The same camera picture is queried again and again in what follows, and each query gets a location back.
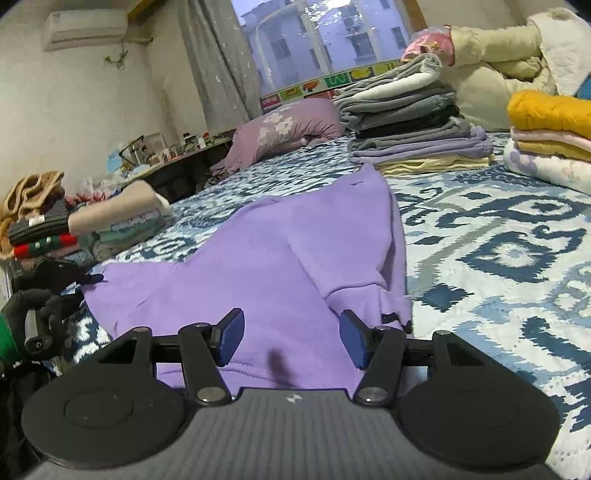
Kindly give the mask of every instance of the handle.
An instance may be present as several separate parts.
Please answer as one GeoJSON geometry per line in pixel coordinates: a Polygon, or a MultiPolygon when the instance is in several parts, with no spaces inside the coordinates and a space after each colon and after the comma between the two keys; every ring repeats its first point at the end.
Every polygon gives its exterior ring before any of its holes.
{"type": "Polygon", "coordinates": [[[25,318],[25,350],[32,356],[51,347],[49,328],[38,310],[29,310],[25,318]]]}

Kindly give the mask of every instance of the patterned quilt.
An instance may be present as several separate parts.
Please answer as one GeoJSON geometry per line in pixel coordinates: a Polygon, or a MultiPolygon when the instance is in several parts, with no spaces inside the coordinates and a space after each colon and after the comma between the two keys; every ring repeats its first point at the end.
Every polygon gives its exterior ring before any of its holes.
{"type": "MultiPolygon", "coordinates": [[[[507,135],[492,137],[502,154],[507,135]]],[[[184,260],[245,204],[353,171],[347,141],[258,163],[176,203],[173,226],[108,262],[184,260]]],[[[591,197],[499,163],[388,183],[405,225],[415,335],[452,330],[544,391],[562,415],[548,464],[565,479],[589,479],[591,197]]],[[[109,342],[87,310],[74,330],[75,361],[109,342]]]]}

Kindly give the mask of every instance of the window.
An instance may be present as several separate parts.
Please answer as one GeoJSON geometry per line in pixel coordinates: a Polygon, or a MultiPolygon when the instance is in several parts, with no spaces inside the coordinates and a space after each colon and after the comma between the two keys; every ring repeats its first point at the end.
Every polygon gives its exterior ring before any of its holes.
{"type": "Polygon", "coordinates": [[[287,46],[287,42],[284,38],[271,42],[271,48],[273,49],[273,55],[277,60],[291,57],[290,48],[287,46]]]}
{"type": "Polygon", "coordinates": [[[312,62],[314,63],[314,66],[320,70],[320,63],[318,62],[318,57],[316,56],[316,52],[313,48],[310,49],[310,55],[312,55],[312,62]]]}
{"type": "Polygon", "coordinates": [[[355,56],[359,57],[372,57],[375,56],[374,48],[371,46],[369,41],[369,35],[367,33],[360,33],[359,35],[351,35],[349,37],[351,45],[355,49],[355,56]]]}
{"type": "Polygon", "coordinates": [[[302,33],[306,33],[306,26],[304,25],[304,21],[301,19],[301,17],[298,15],[297,17],[297,21],[300,24],[300,31],[302,33]]]}
{"type": "Polygon", "coordinates": [[[326,60],[329,61],[329,65],[332,66],[332,58],[330,58],[330,52],[328,47],[326,46],[325,43],[322,44],[322,47],[324,48],[324,53],[326,53],[326,60]]]}
{"type": "Polygon", "coordinates": [[[230,1],[248,38],[250,51],[244,46],[245,54],[252,56],[264,79],[262,95],[297,81],[393,60],[410,38],[398,15],[403,12],[397,10],[403,2],[230,1]]]}
{"type": "Polygon", "coordinates": [[[345,5],[339,8],[341,17],[355,17],[359,15],[359,10],[355,5],[345,5]]]}
{"type": "Polygon", "coordinates": [[[402,28],[394,27],[392,29],[392,33],[394,34],[394,40],[396,41],[396,46],[398,48],[406,48],[406,40],[404,40],[404,35],[402,34],[402,28]]]}

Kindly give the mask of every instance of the yellow sweater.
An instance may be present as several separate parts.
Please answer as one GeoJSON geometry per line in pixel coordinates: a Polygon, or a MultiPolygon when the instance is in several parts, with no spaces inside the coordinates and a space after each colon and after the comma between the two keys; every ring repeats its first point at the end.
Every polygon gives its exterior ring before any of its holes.
{"type": "Polygon", "coordinates": [[[385,177],[410,175],[418,173],[436,173],[441,171],[476,170],[485,168],[490,164],[490,159],[469,158],[463,155],[443,155],[437,158],[413,158],[408,160],[395,160],[375,164],[375,169],[385,177]]]}
{"type": "Polygon", "coordinates": [[[511,97],[507,113],[521,130],[569,131],[591,139],[591,100],[522,90],[511,97]]]}
{"type": "Polygon", "coordinates": [[[553,140],[544,141],[517,141],[517,146],[523,152],[539,153],[542,155],[563,155],[566,158],[575,158],[591,162],[591,152],[583,150],[582,148],[568,145],[562,142],[555,142],[553,140]]]}

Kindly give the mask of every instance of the curtain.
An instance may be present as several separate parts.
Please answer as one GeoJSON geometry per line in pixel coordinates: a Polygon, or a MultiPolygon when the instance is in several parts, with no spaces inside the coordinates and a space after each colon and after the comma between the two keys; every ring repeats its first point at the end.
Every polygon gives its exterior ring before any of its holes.
{"type": "Polygon", "coordinates": [[[207,130],[216,135],[260,116],[258,73],[231,1],[177,1],[207,130]]]}

